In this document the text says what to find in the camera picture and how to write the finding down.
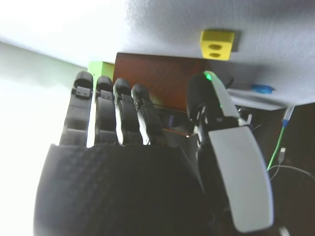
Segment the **yellow block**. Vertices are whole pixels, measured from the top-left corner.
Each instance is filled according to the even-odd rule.
[[[234,32],[203,31],[200,37],[202,56],[212,60],[229,60],[234,40]]]

